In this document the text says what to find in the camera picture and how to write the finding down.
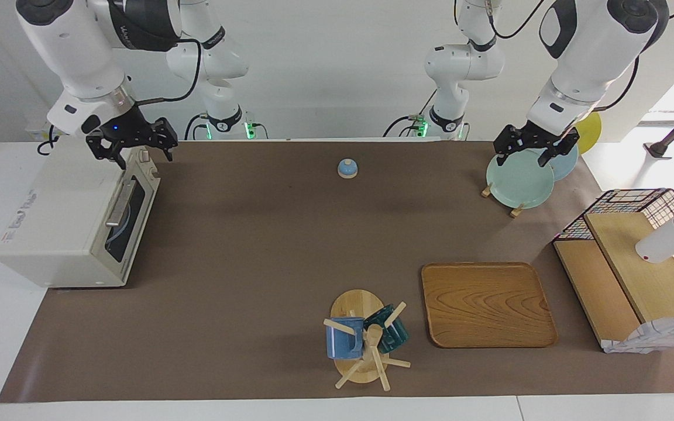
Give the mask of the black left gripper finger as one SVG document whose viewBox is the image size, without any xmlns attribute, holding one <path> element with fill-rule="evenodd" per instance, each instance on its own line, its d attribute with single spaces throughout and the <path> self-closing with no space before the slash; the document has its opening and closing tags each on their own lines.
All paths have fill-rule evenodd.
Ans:
<svg viewBox="0 0 674 421">
<path fill-rule="evenodd" d="M 496 152 L 496 162 L 498 166 L 503 166 L 507 158 L 518 151 L 519 141 L 521 140 L 521 131 L 514 125 L 506 125 L 494 141 L 494 151 Z"/>
<path fill-rule="evenodd" d="M 551 146 L 545 147 L 538 155 L 538 165 L 550 165 L 553 171 L 573 171 L 579 158 L 577 147 L 580 135 L 577 130 L 569 133 Z"/>
</svg>

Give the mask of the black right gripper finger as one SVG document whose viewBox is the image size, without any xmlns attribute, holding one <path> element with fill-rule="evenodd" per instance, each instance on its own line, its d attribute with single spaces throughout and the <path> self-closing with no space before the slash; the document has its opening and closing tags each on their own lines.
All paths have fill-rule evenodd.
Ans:
<svg viewBox="0 0 674 421">
<path fill-rule="evenodd" d="M 153 123 L 154 147 L 163 151 L 166 160 L 173 161 L 172 149 L 178 146 L 178 135 L 167 118 L 158 118 Z"/>
<path fill-rule="evenodd" d="M 126 171 L 128 165 L 121 155 L 126 147 L 125 139 L 113 139 L 104 135 L 88 135 L 85 143 L 97 160 L 109 160 L 116 163 L 121 171 Z"/>
</svg>

